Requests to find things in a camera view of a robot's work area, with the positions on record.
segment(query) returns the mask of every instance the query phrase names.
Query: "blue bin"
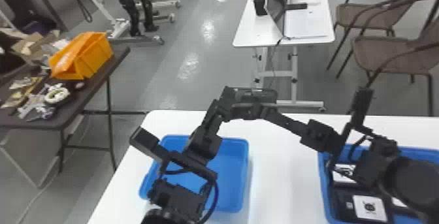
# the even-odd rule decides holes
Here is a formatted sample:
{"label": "blue bin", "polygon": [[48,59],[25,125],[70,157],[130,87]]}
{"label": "blue bin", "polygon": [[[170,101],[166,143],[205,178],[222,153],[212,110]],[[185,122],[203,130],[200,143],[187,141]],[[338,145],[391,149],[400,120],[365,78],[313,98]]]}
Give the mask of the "blue bin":
{"label": "blue bin", "polygon": [[[340,158],[338,160],[340,163],[349,162],[348,154],[350,149],[351,149],[351,145],[346,145],[343,148],[343,151],[340,154]],[[352,155],[353,159],[358,160],[358,158],[361,155],[361,151],[367,149],[368,148],[362,146],[356,148]],[[421,148],[406,148],[406,147],[400,147],[399,149],[401,150],[401,156],[409,157],[411,159],[426,160],[439,164],[439,151],[437,150],[428,150]],[[345,221],[340,221],[339,219],[335,218],[335,210],[333,210],[333,206],[331,205],[331,196],[328,192],[330,178],[325,169],[325,165],[328,160],[329,160],[328,153],[319,153],[318,164],[319,164],[319,174],[320,174],[320,186],[321,186],[321,193],[323,195],[323,205],[325,207],[326,219],[330,224],[351,224]],[[393,214],[393,221],[394,224],[422,224],[422,222],[417,218],[403,216],[399,214]]]}
{"label": "blue bin", "polygon": [[[163,138],[160,145],[172,151],[181,152],[186,145],[188,136],[168,135]],[[154,180],[157,179],[159,164],[154,161],[149,172],[145,175],[139,190],[142,199],[148,199],[147,194]],[[248,142],[239,138],[223,138],[217,156],[211,160],[207,167],[218,173],[219,197],[215,211],[238,212],[242,208],[248,170]],[[178,170],[181,167],[170,163],[167,170]],[[178,184],[198,193],[206,182],[193,173],[166,175],[167,181]],[[211,191],[206,203],[206,209],[212,205],[214,191]]]}

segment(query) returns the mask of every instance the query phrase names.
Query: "metal chair leg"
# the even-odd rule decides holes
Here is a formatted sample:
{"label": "metal chair leg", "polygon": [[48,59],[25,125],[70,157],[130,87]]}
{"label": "metal chair leg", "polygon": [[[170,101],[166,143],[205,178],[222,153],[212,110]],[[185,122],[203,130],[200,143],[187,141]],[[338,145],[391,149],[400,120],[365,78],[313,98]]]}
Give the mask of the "metal chair leg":
{"label": "metal chair leg", "polygon": [[352,53],[353,53],[353,50],[351,49],[351,51],[348,53],[348,56],[344,60],[343,65],[340,67],[340,70],[338,71],[337,75],[335,76],[336,79],[338,79],[340,77],[340,75],[342,74],[342,71],[344,70],[344,67],[346,66],[346,64],[348,63],[348,60],[352,56]]}
{"label": "metal chair leg", "polygon": [[374,75],[369,78],[369,81],[366,84],[366,88],[370,88],[371,85],[375,82],[376,78],[378,77],[378,75],[381,73],[381,71],[375,71]]}
{"label": "metal chair leg", "polygon": [[430,74],[427,75],[427,89],[429,99],[429,116],[434,116],[433,78]]}
{"label": "metal chair leg", "polygon": [[326,70],[329,70],[331,68],[331,65],[333,65],[333,63],[335,61],[335,58],[337,57],[340,49],[342,48],[343,43],[348,38],[348,35],[349,35],[350,31],[351,31],[351,28],[348,28],[347,30],[345,29],[344,36],[343,36],[342,40],[340,41],[340,44],[338,45],[337,49],[335,50],[333,57],[331,58],[328,66],[326,67]]}

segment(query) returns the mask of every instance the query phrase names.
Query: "chair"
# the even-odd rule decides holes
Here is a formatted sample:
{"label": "chair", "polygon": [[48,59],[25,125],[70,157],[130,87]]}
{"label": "chair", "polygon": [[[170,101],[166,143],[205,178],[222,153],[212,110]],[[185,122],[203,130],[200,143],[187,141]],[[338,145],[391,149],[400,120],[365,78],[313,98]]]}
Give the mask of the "chair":
{"label": "chair", "polygon": [[366,71],[370,87],[382,72],[395,74],[423,75],[427,77],[428,113],[433,116],[433,88],[430,70],[439,64],[439,17],[424,29],[415,40],[396,37],[358,36],[352,42],[352,52],[360,68]]}
{"label": "chair", "polygon": [[349,0],[346,0],[344,4],[338,5],[336,9],[336,23],[334,24],[334,30],[340,25],[345,28],[345,32],[326,69],[329,70],[331,68],[331,65],[334,63],[334,60],[346,41],[351,29],[363,28],[366,19],[371,15],[385,11],[385,13],[379,14],[378,17],[375,17],[374,20],[369,23],[367,29],[380,29],[384,30],[387,36],[395,36],[393,26],[413,4],[408,3],[404,6],[394,8],[394,10],[388,10],[389,7],[399,1],[401,0],[386,0],[375,5],[364,5],[349,3]]}

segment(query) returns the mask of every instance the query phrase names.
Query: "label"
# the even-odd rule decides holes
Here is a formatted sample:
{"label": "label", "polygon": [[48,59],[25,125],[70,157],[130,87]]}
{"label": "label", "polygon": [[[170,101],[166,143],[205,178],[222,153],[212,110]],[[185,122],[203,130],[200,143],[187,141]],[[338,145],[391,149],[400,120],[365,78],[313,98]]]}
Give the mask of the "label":
{"label": "label", "polygon": [[387,222],[384,203],[380,198],[354,195],[352,199],[358,218]]}

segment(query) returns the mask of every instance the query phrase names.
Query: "dark table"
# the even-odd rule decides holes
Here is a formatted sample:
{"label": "dark table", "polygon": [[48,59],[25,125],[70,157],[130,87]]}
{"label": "dark table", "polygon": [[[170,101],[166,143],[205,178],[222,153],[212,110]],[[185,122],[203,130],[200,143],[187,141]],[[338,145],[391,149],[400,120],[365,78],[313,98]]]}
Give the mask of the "dark table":
{"label": "dark table", "polygon": [[[130,52],[128,46],[124,44],[112,45],[114,55],[109,59],[90,79],[87,80],[86,87],[74,94],[74,99],[67,104],[62,105],[56,112],[55,116],[50,120],[39,120],[33,122],[26,122],[27,118],[31,117],[31,114],[26,116],[25,119],[20,119],[18,114],[14,116],[8,116],[10,112],[9,109],[0,109],[0,127],[9,129],[36,129],[36,130],[51,130],[59,132],[59,141],[61,147],[58,151],[59,156],[59,172],[63,170],[63,160],[64,152],[67,148],[76,148],[84,150],[100,150],[110,153],[111,162],[114,170],[116,170],[116,160],[114,158],[113,150],[113,126],[112,126],[112,115],[122,114],[122,115],[146,115],[146,112],[139,111],[115,111],[111,109],[111,85],[110,76],[119,66],[119,64],[125,59],[125,57]],[[9,81],[4,86],[0,87],[0,98],[7,99],[12,93],[9,90],[9,86],[15,79],[20,79],[22,77],[29,76],[28,72],[21,72],[17,74],[11,81]],[[55,84],[62,82],[62,80],[49,79],[46,83]],[[84,107],[88,104],[90,99],[95,95],[97,90],[106,83],[106,99],[107,99],[107,109],[106,110],[84,110]],[[40,88],[36,88],[32,93],[38,93]],[[68,145],[71,135],[65,136],[65,128],[68,127],[72,121],[79,114],[85,115],[106,115],[108,116],[108,137],[109,145],[107,148],[101,147],[91,147],[91,146],[73,146]]]}

